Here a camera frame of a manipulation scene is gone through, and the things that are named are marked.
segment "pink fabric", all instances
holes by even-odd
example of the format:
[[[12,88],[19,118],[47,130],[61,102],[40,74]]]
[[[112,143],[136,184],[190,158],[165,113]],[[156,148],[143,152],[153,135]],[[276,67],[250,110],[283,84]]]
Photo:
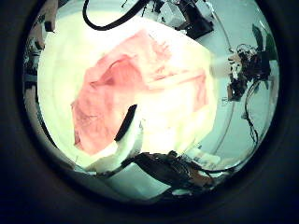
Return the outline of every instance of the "pink fabric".
[[[166,45],[140,31],[87,69],[72,104],[75,144],[90,155],[99,152],[113,141],[131,105],[147,100],[167,105],[169,102],[163,102],[166,94],[176,95],[171,110],[177,110],[177,115],[169,118],[170,108],[155,111],[169,125],[179,119],[180,91],[190,96],[183,101],[192,100],[191,112],[205,105],[205,71],[188,71],[188,65],[178,70],[169,65],[170,58]]]

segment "black frame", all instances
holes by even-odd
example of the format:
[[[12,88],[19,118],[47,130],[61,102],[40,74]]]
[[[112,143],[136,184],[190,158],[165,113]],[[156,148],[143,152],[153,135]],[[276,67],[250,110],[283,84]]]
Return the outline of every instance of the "black frame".
[[[98,197],[45,155],[25,116],[23,46],[44,1],[0,2],[1,223],[295,223],[299,220],[297,0],[259,0],[278,47],[278,109],[260,149],[218,190],[168,206]]]

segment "white surface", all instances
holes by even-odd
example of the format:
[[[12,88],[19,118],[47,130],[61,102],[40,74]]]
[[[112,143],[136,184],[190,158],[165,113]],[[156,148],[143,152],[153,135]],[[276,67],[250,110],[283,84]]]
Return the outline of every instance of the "white surface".
[[[120,16],[111,12],[94,11],[91,11],[89,15],[94,22],[112,21]],[[113,142],[107,150],[94,156],[89,156],[77,149],[74,146],[74,127],[70,105],[77,97],[85,70],[93,66],[101,56],[122,42],[123,39],[133,35],[141,28],[145,28],[158,42],[162,43],[167,40],[171,50],[177,53],[177,58],[175,57],[173,60],[178,60],[180,63],[180,53],[178,52],[186,50],[190,57],[184,57],[182,61],[190,62],[189,66],[200,65],[207,71],[206,86],[209,106],[203,107],[197,117],[186,120],[187,126],[181,129],[181,148],[178,152],[184,151],[188,141],[190,143],[192,134],[189,129],[192,128],[194,132],[196,126],[193,124],[195,122],[198,125],[197,129],[200,127],[200,131],[196,135],[198,141],[205,137],[213,127],[217,88],[209,74],[211,54],[208,50],[171,28],[139,17],[130,20],[118,29],[103,33],[89,28],[84,23],[81,13],[61,17],[56,21],[56,34],[48,34],[46,48],[40,57],[38,97],[43,118],[53,141],[70,160],[80,166],[90,166],[104,157],[97,164],[100,163],[102,167],[105,167],[102,171],[113,170],[120,165],[120,162],[131,150],[132,143],[127,145],[131,140],[121,143],[121,147]]]
[[[106,183],[119,194],[134,200],[148,200],[170,188],[145,173],[135,163],[113,175]]]

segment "crumpled cloth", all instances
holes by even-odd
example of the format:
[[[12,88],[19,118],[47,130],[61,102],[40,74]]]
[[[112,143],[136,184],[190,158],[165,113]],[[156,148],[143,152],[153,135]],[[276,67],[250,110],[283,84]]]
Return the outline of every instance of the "crumpled cloth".
[[[176,67],[172,53],[141,30],[87,69],[72,104],[75,145],[90,155],[103,150],[131,105],[142,108],[145,133],[175,127],[206,105],[205,71]],[[154,120],[159,127],[150,125]]]

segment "black cable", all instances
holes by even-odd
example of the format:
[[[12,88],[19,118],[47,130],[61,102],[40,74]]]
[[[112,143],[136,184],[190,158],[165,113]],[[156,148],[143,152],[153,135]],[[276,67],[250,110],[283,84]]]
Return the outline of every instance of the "black cable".
[[[84,21],[86,22],[86,24],[88,24],[91,28],[93,28],[94,30],[97,31],[106,31],[106,30],[110,30],[112,28],[115,28],[119,25],[122,25],[123,23],[129,21],[133,16],[135,16],[150,0],[138,0],[134,6],[126,13],[124,14],[122,17],[120,17],[119,19],[113,21],[112,23],[105,25],[105,26],[99,26],[99,25],[95,25],[94,23],[92,23],[88,16],[87,16],[87,6],[89,4],[90,0],[85,0],[84,2],[84,6],[82,9],[82,16]]]
[[[233,172],[235,170],[236,167],[240,166],[241,164],[243,164],[244,162],[246,162],[248,160],[248,158],[250,158],[254,152],[256,151],[257,149],[257,146],[259,144],[259,134],[258,132],[256,131],[256,129],[254,128],[254,125],[249,117],[249,111],[248,111],[248,103],[249,103],[249,99],[250,97],[252,96],[252,94],[254,93],[254,89],[257,85],[259,85],[261,81],[256,81],[256,82],[253,82],[251,84],[251,86],[249,87],[249,90],[247,92],[247,96],[246,96],[246,100],[245,100],[245,113],[246,113],[246,120],[247,122],[249,123],[249,127],[250,127],[250,136],[252,138],[252,141],[253,141],[253,149],[252,151],[250,152],[250,154],[244,159],[242,160],[241,162],[239,162],[237,165],[234,165],[230,168],[226,168],[226,169],[222,169],[222,170],[206,170],[204,168],[202,168],[200,165],[198,165],[197,163],[193,162],[192,164],[196,166],[196,169],[199,170],[199,171],[202,171],[206,174],[218,174],[218,173],[223,173],[223,172]]]

